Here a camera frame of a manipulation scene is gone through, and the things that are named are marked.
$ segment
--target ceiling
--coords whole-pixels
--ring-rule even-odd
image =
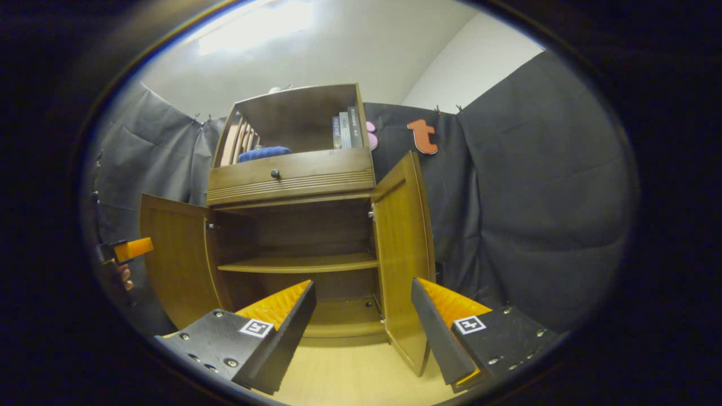
[[[287,85],[358,82],[364,101],[401,104],[476,14],[451,0],[314,0],[304,30],[202,56],[197,37],[227,24],[211,22],[168,47],[137,78],[190,116],[223,117],[235,101]]]

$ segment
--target blue pillow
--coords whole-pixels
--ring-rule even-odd
[[[259,160],[261,158],[277,157],[278,155],[290,154],[291,150],[286,147],[267,147],[259,150],[251,150],[238,155],[238,162],[248,162],[249,160]]]

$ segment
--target wooden shelf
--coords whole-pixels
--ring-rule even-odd
[[[345,301],[321,301],[303,337],[358,337],[384,332],[381,313],[373,297]]]
[[[324,256],[257,256],[232,264],[220,265],[218,269],[232,272],[256,272],[277,274],[305,274],[317,272],[352,271],[378,267],[378,260],[367,252]]]

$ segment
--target human hand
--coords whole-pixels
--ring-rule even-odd
[[[116,270],[118,271],[118,274],[121,277],[121,281],[123,282],[123,286],[126,288],[126,290],[133,289],[133,281],[130,280],[131,270],[128,264],[118,266],[118,262],[116,262],[115,259],[113,260],[113,264],[116,266]]]

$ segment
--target gray curtain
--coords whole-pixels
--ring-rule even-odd
[[[97,130],[103,151],[96,181],[103,241],[140,238],[142,193],[204,206],[224,122],[223,118],[198,122],[142,83],[132,84]],[[144,258],[133,260],[130,268],[135,306],[121,310],[145,334],[175,331],[149,285]]]

